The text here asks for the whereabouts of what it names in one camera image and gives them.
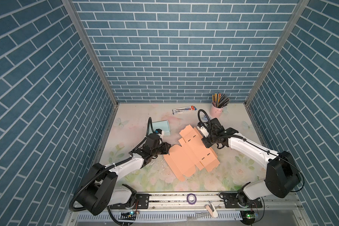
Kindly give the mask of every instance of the orange cardboard box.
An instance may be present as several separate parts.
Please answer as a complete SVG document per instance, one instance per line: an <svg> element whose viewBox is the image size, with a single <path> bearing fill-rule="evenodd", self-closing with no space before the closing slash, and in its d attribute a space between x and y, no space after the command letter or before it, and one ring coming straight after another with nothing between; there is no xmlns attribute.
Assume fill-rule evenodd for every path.
<svg viewBox="0 0 339 226"><path fill-rule="evenodd" d="M181 130L181 146L175 144L169 150L169 154L164 155L167 164L180 181L192 176L196 172L196 167L201 170L205 168L208 172L216 168L220 162L214 150L206 148L202 143L202 135L191 125Z"/></svg>

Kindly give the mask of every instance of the pink cup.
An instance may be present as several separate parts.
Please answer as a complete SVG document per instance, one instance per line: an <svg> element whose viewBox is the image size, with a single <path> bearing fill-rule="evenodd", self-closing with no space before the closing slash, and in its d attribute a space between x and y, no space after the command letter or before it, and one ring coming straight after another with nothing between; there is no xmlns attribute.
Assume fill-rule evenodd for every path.
<svg viewBox="0 0 339 226"><path fill-rule="evenodd" d="M218 118L221 116L223 108L217 108L211 104L210 115L214 118Z"/></svg>

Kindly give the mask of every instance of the tabletop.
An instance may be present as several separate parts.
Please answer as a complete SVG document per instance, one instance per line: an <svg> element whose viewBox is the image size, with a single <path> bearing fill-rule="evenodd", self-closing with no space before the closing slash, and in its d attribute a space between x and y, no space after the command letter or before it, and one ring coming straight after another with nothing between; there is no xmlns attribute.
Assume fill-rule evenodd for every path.
<svg viewBox="0 0 339 226"><path fill-rule="evenodd" d="M152 117L152 122L168 120L171 134L165 136L163 142L179 144L178 140L181 138L179 132L187 125L197 126L199 120L197 110L173 115L172 109L190 105L195 106L197 110L205 110L212 119L209 114L210 103L121 103L100 163L106 165L126 158L128 152L145 137L149 117ZM232 127L246 138L260 144L243 104L229 104L218 119L225 129ZM186 178L184 182L176 178L163 156L159 155L157 159L142 169L133 171L117 183L128 184L138 192L236 191L248 182L265 178L266 170L240 152L230 147L217 149L216 144L212 148L218 155L220 165L211 172L197 169L196 173Z"/></svg>

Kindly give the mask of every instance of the blue brick wall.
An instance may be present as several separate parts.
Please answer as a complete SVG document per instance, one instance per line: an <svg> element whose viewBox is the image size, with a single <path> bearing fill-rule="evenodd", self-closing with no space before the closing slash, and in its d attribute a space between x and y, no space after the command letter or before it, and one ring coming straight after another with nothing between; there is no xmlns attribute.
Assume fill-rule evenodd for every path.
<svg viewBox="0 0 339 226"><path fill-rule="evenodd" d="M61 0L0 0L0 226L63 223L111 108Z"/></svg>
<svg viewBox="0 0 339 226"><path fill-rule="evenodd" d="M339 225L339 0L310 0L250 103L267 145L307 179L312 224Z"/></svg>
<svg viewBox="0 0 339 226"><path fill-rule="evenodd" d="M243 102L298 0L74 0L120 102Z"/></svg>

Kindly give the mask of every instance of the purple tape roll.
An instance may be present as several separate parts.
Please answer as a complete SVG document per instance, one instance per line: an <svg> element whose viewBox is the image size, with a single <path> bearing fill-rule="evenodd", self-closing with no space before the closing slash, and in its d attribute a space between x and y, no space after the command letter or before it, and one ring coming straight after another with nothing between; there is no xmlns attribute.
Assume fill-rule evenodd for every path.
<svg viewBox="0 0 339 226"><path fill-rule="evenodd" d="M193 205L193 204L196 203L196 201L197 201L197 198L194 194L190 193L190 194L187 195L188 204Z"/></svg>

